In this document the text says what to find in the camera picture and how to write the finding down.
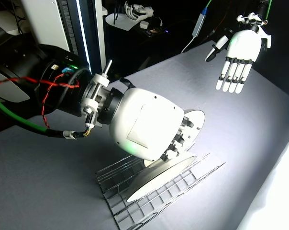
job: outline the white plate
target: white plate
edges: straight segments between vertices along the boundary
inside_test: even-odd
[[[185,168],[190,166],[196,156],[189,152],[180,152],[168,162],[162,159],[146,167],[131,183],[127,192],[127,202],[138,200],[148,193],[160,188],[167,182],[178,176]]]

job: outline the tabletop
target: tabletop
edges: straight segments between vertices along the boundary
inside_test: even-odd
[[[289,141],[289,96],[254,70],[240,94],[217,91],[225,52],[206,63],[212,44],[127,77],[183,109],[202,110],[205,124],[191,151],[226,162],[144,230],[236,229]],[[109,87],[126,90],[118,81]],[[54,129],[81,131],[84,124],[62,111],[48,120]],[[31,121],[43,125],[41,117]],[[116,229],[95,172],[127,155],[111,140],[107,125],[76,141],[17,126],[0,132],[0,229]]]

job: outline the white plastic shell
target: white plastic shell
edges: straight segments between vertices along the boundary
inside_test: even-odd
[[[110,124],[110,135],[126,152],[156,161],[180,128],[184,111],[147,90],[125,92]]]

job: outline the table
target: table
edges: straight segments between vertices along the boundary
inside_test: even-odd
[[[225,52],[204,58],[212,42],[128,77],[206,121],[194,153],[226,161],[217,172],[143,229],[236,229],[289,141],[289,96],[252,70],[241,94],[215,90]],[[114,82],[110,87],[124,91]],[[55,129],[80,130],[83,120],[55,111]],[[43,125],[41,117],[32,118]],[[43,137],[17,126],[0,132],[0,229],[110,230],[115,222],[94,173],[127,156],[108,126],[77,141]]]

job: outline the metal frame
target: metal frame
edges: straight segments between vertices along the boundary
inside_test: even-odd
[[[141,228],[224,164],[196,178],[191,171],[192,167],[205,160],[208,155],[195,161],[161,188],[134,202],[126,202],[126,192],[134,177],[145,168],[142,159],[129,156],[98,171],[98,183],[118,229]]]

